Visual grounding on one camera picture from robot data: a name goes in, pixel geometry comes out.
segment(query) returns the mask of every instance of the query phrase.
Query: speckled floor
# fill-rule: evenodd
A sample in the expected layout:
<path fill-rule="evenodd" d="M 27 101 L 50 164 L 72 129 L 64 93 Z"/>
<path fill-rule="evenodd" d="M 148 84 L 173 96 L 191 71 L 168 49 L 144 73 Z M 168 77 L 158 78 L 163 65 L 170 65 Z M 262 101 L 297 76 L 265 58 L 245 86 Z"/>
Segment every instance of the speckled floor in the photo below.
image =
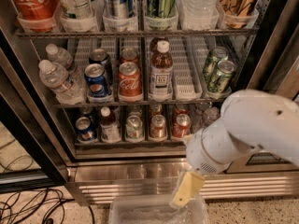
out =
<path fill-rule="evenodd" d="M 55 188 L 64 194 L 65 199 L 72 197 L 64 187 Z M 37 192 L 24 192 L 20 199 L 13 205 L 13 213 L 20 210 L 34 197 Z M 5 202 L 12 194 L 0 195 L 0 202 Z M 34 206 L 43 198 L 43 194 L 35 199 L 29 206 Z M 48 193 L 47 201 L 33 215 L 27 219 L 18 222 L 22 217 L 15 218 L 13 222 L 9 222 L 8 211 L 2 215 L 1 224 L 6 223 L 22 223 L 22 224 L 41 224 L 43 217 L 57 202 L 57 193 L 51 191 Z M 207 211 L 210 224 L 297 224 L 299 223 L 299 197 L 266 197 L 250 200 L 206 200 Z M 107 206 L 92 206 L 94 213 L 94 223 L 107 224 L 109 209 Z M 92 215 L 88 207 L 81 207 L 71 202 L 57 208 L 50 217 L 54 220 L 54 224 L 89 224 L 93 223 Z"/>

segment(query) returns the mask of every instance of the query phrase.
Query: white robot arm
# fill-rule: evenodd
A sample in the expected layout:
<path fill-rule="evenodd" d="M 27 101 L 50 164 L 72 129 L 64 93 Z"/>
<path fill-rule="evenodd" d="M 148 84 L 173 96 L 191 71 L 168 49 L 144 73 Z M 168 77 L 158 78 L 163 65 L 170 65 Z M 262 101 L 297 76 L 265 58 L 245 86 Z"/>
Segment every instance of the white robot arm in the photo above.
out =
<path fill-rule="evenodd" d="M 299 165 L 299 107 L 281 96 L 242 90 L 225 100 L 218 120 L 193 136 L 187 162 L 201 175 L 214 175 L 262 149 Z"/>

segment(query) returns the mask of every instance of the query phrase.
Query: green can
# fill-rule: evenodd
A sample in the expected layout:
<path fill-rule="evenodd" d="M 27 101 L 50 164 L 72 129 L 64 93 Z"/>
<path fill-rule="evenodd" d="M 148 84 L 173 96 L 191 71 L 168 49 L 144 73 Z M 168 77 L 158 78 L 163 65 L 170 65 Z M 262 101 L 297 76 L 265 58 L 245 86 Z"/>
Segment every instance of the green can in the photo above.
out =
<path fill-rule="evenodd" d="M 236 65 L 231 61 L 218 62 L 207 84 L 207 90 L 212 93 L 225 92 L 235 75 L 235 70 Z"/>
<path fill-rule="evenodd" d="M 203 69 L 203 74 L 204 74 L 206 84 L 208 84 L 216 64 L 219 61 L 228 60 L 228 55 L 229 52 L 224 47 L 216 47 L 208 53 L 208 55 L 206 56 L 205 66 Z"/>

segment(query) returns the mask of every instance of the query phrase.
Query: refrigerator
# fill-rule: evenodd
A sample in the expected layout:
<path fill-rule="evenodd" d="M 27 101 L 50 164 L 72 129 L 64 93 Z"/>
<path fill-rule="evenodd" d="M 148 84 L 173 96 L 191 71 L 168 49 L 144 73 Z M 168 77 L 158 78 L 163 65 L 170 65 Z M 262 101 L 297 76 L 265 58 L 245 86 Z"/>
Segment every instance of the refrigerator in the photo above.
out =
<path fill-rule="evenodd" d="M 16 127 L 25 129 L 21 131 L 19 142 L 36 161 L 33 172 L 40 175 L 38 178 L 47 180 L 42 185 L 38 181 L 32 182 L 28 189 L 64 185 L 80 205 L 111 203 L 117 196 L 171 193 L 179 172 L 189 168 L 185 145 L 171 137 L 174 104 L 187 104 L 192 110 L 199 103 L 221 107 L 225 100 L 225 97 L 206 95 L 199 72 L 210 49 L 226 47 L 231 59 L 238 64 L 231 83 L 232 92 L 249 88 L 296 100 L 299 91 L 296 82 L 298 1 L 259 0 L 259 17 L 254 26 L 237 30 L 183 30 L 178 17 L 176 29 L 151 31 L 147 29 L 148 20 L 144 16 L 144 0 L 134 0 L 137 16 L 133 26 L 137 29 L 132 31 L 109 31 L 104 24 L 107 21 L 101 20 L 102 10 L 94 18 L 99 21 L 95 31 L 69 32 L 64 28 L 59 32 L 27 33 L 16 22 L 18 9 L 12 0 L 0 0 L 0 75 L 1 99 L 4 101 L 1 106 L 7 107 L 6 112 L 1 112 L 1 121 L 5 123 L 7 118 L 3 115 L 9 114 Z M 193 74 L 191 99 L 184 99 L 186 93 L 180 93 L 176 87 L 174 95 L 167 101 L 154 102 L 149 98 L 149 43 L 156 36 L 169 39 L 175 63 Z M 113 100 L 94 103 L 87 99 L 83 104 L 61 105 L 38 76 L 38 63 L 47 58 L 45 47 L 49 43 L 68 49 L 82 68 L 88 64 L 91 50 L 105 49 L 114 65 Z M 133 104 L 120 101 L 117 95 L 117 67 L 121 49 L 126 47 L 139 51 L 143 66 L 143 99 Z M 148 108 L 156 103 L 164 106 L 167 120 L 168 135 L 163 141 L 149 139 Z M 80 143 L 75 127 L 79 109 L 90 106 L 98 109 L 105 105 L 120 108 L 120 142 Z M 125 119 L 131 105 L 140 105 L 143 110 L 145 140 L 138 143 L 125 138 Z M 14 130 L 11 124 L 5 123 L 5 126 Z M 23 139 L 24 133 L 33 139 L 30 144 Z M 26 172 L 17 175 L 22 179 Z M 255 157 L 233 161 L 218 175 L 207 175 L 201 195 L 205 199 L 293 195 L 299 193 L 298 177 L 297 167 L 280 157 L 261 152 Z M 4 185 L 11 183 L 13 178 L 4 179 Z M 0 189 L 3 192 L 13 190 Z"/>

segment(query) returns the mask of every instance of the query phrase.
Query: white bottle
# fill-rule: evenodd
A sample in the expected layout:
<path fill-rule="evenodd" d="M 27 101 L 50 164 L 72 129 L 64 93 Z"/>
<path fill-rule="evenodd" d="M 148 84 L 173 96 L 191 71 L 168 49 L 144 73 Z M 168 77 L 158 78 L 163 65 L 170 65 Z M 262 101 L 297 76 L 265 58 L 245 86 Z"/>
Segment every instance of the white bottle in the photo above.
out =
<path fill-rule="evenodd" d="M 82 102 L 78 83 L 62 65 L 42 60 L 38 67 L 41 81 L 56 94 L 60 103 L 73 105 Z"/>
<path fill-rule="evenodd" d="M 72 78 L 76 80 L 79 86 L 81 85 L 81 83 L 83 83 L 83 73 L 75 64 L 74 59 L 71 53 L 68 52 L 68 50 L 57 47 L 53 43 L 49 43 L 46 46 L 46 52 L 49 61 L 62 65 L 69 72 Z"/>

